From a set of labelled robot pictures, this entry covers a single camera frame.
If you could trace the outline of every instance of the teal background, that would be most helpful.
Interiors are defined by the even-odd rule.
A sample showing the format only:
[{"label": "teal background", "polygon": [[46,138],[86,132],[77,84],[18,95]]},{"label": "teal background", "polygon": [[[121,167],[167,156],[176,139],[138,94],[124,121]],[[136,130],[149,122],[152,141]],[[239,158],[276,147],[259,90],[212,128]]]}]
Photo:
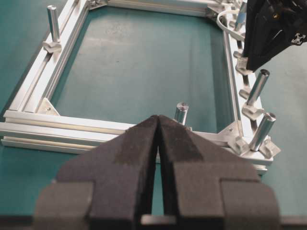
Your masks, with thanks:
[{"label": "teal background", "polygon": [[[48,29],[46,6],[65,0],[0,1],[0,109]],[[283,150],[262,177],[283,215],[307,215],[307,45],[265,65],[261,95]],[[231,122],[222,33],[205,19],[105,8],[90,12],[52,102],[61,115],[138,123],[190,105],[188,125],[217,132]],[[40,190],[75,155],[0,145],[0,215],[30,215]],[[159,165],[153,213],[162,214]]]}]

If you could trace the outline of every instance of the open rectangular frame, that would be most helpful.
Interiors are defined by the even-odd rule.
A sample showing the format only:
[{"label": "open rectangular frame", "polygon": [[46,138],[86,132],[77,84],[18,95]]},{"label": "open rectangular frame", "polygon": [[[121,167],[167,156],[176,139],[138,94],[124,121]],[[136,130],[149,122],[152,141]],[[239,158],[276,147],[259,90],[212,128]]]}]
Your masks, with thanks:
[{"label": "open rectangular frame", "polygon": [[[112,6],[209,17],[215,20],[218,13],[238,8],[236,1],[232,2],[223,0],[67,0],[58,18],[62,49],[52,54],[44,48],[40,49],[4,114],[5,122],[0,123],[2,144],[80,154],[117,137],[134,126],[126,123],[60,116],[49,102],[90,10]],[[251,121],[242,114],[246,99],[239,96],[239,91],[244,87],[253,86],[256,76],[254,73],[243,76],[236,70],[237,59],[233,54],[242,49],[244,43],[238,42],[226,32],[223,36],[234,122],[218,134],[194,132],[236,154],[228,143],[237,137],[242,137],[249,143],[263,116],[256,121]],[[52,42],[51,34],[46,42]],[[255,106],[262,108],[260,98]],[[253,163],[259,174],[264,174],[267,171],[266,167],[273,162],[273,157],[267,158],[259,151],[249,151],[240,157]]]}]

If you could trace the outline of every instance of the silver bar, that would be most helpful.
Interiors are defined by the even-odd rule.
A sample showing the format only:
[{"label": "silver bar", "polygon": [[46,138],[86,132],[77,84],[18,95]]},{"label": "silver bar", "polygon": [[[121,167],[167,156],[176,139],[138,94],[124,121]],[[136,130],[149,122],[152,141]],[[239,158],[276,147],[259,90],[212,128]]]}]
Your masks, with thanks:
[{"label": "silver bar", "polygon": [[[229,80],[229,88],[230,88],[230,94],[231,94],[231,106],[232,106],[232,113],[234,116],[234,120],[237,121],[240,119],[239,117],[239,105],[238,105],[238,96],[237,96],[237,89],[236,89],[236,78],[235,78],[235,72],[232,66],[233,61],[233,55],[231,52],[231,46],[229,41],[229,34],[226,32],[223,32],[223,42],[225,47],[225,55],[226,55],[226,61],[227,61],[227,75]],[[239,127],[239,133],[241,136],[243,136],[242,126],[241,124],[238,124]]]},{"label": "silver bar", "polygon": [[268,72],[265,69],[260,70],[260,73],[255,81],[255,84],[253,85],[253,88],[250,91],[247,104],[248,105],[254,105],[255,101],[260,96],[260,93],[264,87],[264,84],[266,83],[267,79],[269,78],[270,72]]},{"label": "silver bar", "polygon": [[72,154],[83,154],[91,151],[95,146],[89,145],[77,145],[69,143],[60,143],[54,141],[24,139],[24,138],[11,138],[4,137],[1,140],[4,146],[53,151],[53,152],[65,152]]},{"label": "silver bar", "polygon": [[54,5],[47,6],[50,32],[53,42],[60,42],[59,22],[57,7]]},{"label": "silver bar", "polygon": [[248,8],[248,1],[243,0],[242,5],[240,7],[239,14],[236,18],[235,31],[239,31],[246,21],[246,12]]},{"label": "silver bar", "polygon": [[13,123],[0,123],[0,136],[45,140],[77,145],[99,146],[117,135],[95,133],[62,128],[29,126]]},{"label": "silver bar", "polygon": [[133,124],[7,110],[5,122],[120,135]]},{"label": "silver bar", "polygon": [[262,165],[262,166],[270,166],[273,163],[273,158],[265,159],[265,157],[259,151],[250,151],[249,154],[244,154],[243,156],[241,156],[241,158],[247,160],[252,164]]},{"label": "silver bar", "polygon": [[215,7],[223,11],[226,4],[214,0],[109,0],[108,6],[143,11],[173,13],[195,17],[206,17],[206,8]]},{"label": "silver bar", "polygon": [[263,119],[255,133],[255,136],[249,144],[251,150],[258,151],[260,145],[268,135],[275,121],[276,121],[276,116],[274,114],[272,113],[264,114]]},{"label": "silver bar", "polygon": [[233,138],[232,136],[218,135],[217,133],[205,133],[205,132],[199,132],[199,131],[193,131],[193,133],[221,147],[228,147],[228,144],[227,144],[228,141],[230,141]]},{"label": "silver bar", "polygon": [[186,119],[188,115],[189,106],[187,103],[180,102],[177,104],[175,117],[174,119],[178,121],[179,123],[185,125]]}]

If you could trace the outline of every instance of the metal clamp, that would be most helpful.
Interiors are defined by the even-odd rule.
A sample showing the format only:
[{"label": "metal clamp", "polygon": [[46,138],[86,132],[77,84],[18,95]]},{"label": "metal clamp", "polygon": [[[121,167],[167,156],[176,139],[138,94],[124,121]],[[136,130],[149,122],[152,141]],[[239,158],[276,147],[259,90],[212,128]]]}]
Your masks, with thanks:
[{"label": "metal clamp", "polygon": [[188,115],[189,105],[184,102],[180,102],[177,104],[176,112],[174,120],[176,120],[178,123],[181,123],[182,125],[186,124],[186,119]]},{"label": "metal clamp", "polygon": [[249,144],[242,137],[238,136],[228,141],[228,146],[238,156],[243,156],[251,151],[259,151],[267,159],[274,157],[281,150],[271,141],[270,137],[267,137],[267,135],[275,121],[276,117],[274,114],[265,113],[252,141]]},{"label": "metal clamp", "polygon": [[52,42],[43,42],[44,49],[52,54],[55,52],[62,51],[62,45],[60,44],[60,32],[59,32],[59,22],[58,22],[58,12],[57,7],[54,5],[47,6],[48,19],[50,32],[52,36]]},{"label": "metal clamp", "polygon": [[242,113],[252,121],[255,121],[261,114],[264,113],[264,109],[262,108],[258,109],[254,107],[254,103],[260,96],[260,93],[269,75],[270,73],[267,70],[265,69],[260,70],[260,73],[255,81],[255,84],[253,85],[253,88],[249,91],[249,89],[245,87],[239,92],[239,94],[244,98],[247,97],[248,95],[248,99],[246,103],[243,105]]},{"label": "metal clamp", "polygon": [[103,6],[106,6],[108,0],[88,0],[89,3],[89,10],[94,10]]},{"label": "metal clamp", "polygon": [[253,71],[246,69],[247,64],[248,64],[248,58],[243,57],[243,50],[235,51],[234,52],[234,57],[237,58],[237,63],[236,63],[236,71],[241,73],[243,76],[252,74]]}]

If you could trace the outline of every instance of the metal standoff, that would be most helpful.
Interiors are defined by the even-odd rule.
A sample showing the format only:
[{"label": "metal standoff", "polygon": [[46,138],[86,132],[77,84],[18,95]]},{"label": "metal standoff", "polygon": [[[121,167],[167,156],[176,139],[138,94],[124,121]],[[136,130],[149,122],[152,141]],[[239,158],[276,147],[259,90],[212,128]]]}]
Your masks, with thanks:
[{"label": "metal standoff", "polygon": [[247,100],[247,105],[253,106],[255,101],[258,99],[260,96],[260,93],[264,87],[265,82],[269,78],[270,72],[268,72],[266,69],[260,70],[260,73],[258,77],[256,78],[255,84],[253,88],[250,91],[248,100]]},{"label": "metal standoff", "polygon": [[174,119],[179,123],[185,125],[187,114],[188,114],[189,106],[187,103],[180,102],[177,104],[175,117]]},{"label": "metal standoff", "polygon": [[248,1],[243,0],[239,14],[236,18],[235,31],[239,31],[246,21],[247,7],[248,7]]},{"label": "metal standoff", "polygon": [[87,0],[89,4],[89,10],[97,9],[99,7],[106,6],[108,0]]},{"label": "metal standoff", "polygon": [[58,13],[57,7],[54,5],[47,6],[48,19],[50,25],[50,32],[53,42],[60,42],[60,33],[59,33],[59,23],[58,23]]},{"label": "metal standoff", "polygon": [[274,122],[276,121],[276,116],[272,113],[265,113],[261,123],[254,135],[254,138],[249,144],[249,147],[253,151],[258,151],[260,145],[268,135],[270,129],[272,128]]}]

